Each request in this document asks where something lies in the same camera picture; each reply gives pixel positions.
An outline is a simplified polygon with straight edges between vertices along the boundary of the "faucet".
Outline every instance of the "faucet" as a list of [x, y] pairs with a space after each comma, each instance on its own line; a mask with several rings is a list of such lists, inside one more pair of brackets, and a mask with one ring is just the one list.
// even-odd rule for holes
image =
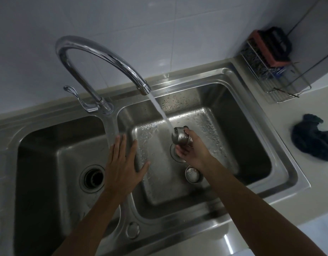
[[106, 102], [105, 99], [102, 98], [93, 89], [93, 87], [83, 78], [83, 76], [74, 67], [67, 55], [67, 50], [72, 48], [83, 50], [93, 55], [96, 55], [97, 57], [102, 58], [103, 60], [118, 68], [136, 85], [137, 89], [142, 95], [147, 95], [151, 92], [150, 86], [140, 76], [140, 74], [129, 63], [127, 63], [114, 52], [87, 38], [82, 38], [78, 36], [64, 36], [56, 41], [56, 54], [59, 60], [64, 65], [64, 67], [69, 71], [69, 73], [71, 73], [71, 75], [93, 97], [93, 99], [95, 100], [95, 104], [85, 103], [82, 99], [80, 99], [76, 90], [71, 86], [64, 86], [63, 89], [73, 94], [87, 112], [92, 113], [101, 110], [103, 115], [110, 115], [113, 112], [113, 105], [109, 102]]

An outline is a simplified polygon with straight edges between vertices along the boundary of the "person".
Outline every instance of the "person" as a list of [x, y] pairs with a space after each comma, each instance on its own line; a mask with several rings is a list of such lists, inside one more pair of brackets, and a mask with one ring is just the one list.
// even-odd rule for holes
[[[185, 132], [191, 136], [193, 145], [176, 146], [176, 153], [201, 171], [256, 256], [325, 255], [302, 231], [238, 181], [209, 153], [193, 130], [186, 128]], [[150, 166], [148, 161], [139, 172], [135, 171], [136, 148], [135, 140], [126, 157], [126, 136], [116, 137], [109, 151], [104, 191], [54, 256], [95, 255], [115, 210], [143, 179]]]

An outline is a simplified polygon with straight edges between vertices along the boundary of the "sink basin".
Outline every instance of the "sink basin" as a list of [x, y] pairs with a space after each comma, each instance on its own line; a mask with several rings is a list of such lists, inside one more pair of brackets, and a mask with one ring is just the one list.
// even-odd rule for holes
[[[103, 123], [94, 116], [40, 129], [21, 141], [15, 204], [16, 255], [51, 255], [62, 243], [103, 190], [108, 151]], [[119, 217], [120, 209], [104, 236], [116, 228]]]
[[[193, 129], [212, 155], [245, 185], [270, 174], [270, 159], [226, 86], [200, 86], [157, 101], [174, 127]], [[198, 184], [186, 180], [188, 164], [175, 160], [170, 129], [149, 100], [123, 108], [118, 127], [120, 133], [127, 133], [129, 145], [138, 140], [136, 169], [151, 161], [132, 193], [141, 216], [159, 218], [217, 198], [206, 179]]]

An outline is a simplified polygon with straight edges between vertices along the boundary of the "sponge holder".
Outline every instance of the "sponge holder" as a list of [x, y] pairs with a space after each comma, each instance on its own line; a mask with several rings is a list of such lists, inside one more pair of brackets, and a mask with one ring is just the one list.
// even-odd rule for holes
[[268, 97], [281, 103], [310, 90], [311, 85], [292, 62], [284, 68], [270, 67], [253, 39], [248, 39], [240, 52], [261, 89]]

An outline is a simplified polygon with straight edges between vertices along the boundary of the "dark cloth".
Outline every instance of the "dark cloth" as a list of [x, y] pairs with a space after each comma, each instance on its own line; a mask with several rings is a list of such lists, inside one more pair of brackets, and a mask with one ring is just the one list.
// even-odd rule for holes
[[292, 142], [302, 152], [328, 161], [328, 131], [319, 131], [318, 124], [324, 121], [312, 114], [305, 114], [303, 121], [292, 130]]

